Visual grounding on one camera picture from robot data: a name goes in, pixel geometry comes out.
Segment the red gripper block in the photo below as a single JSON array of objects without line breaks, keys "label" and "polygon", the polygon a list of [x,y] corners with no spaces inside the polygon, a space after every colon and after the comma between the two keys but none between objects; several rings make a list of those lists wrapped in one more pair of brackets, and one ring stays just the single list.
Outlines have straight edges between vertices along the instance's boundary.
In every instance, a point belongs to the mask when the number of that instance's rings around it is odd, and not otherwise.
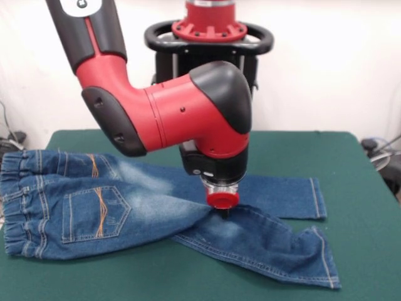
[{"label": "red gripper block", "polygon": [[207,204],[213,208],[219,209],[221,218],[228,219],[231,208],[236,207],[239,204],[238,193],[211,193],[206,197]]}]

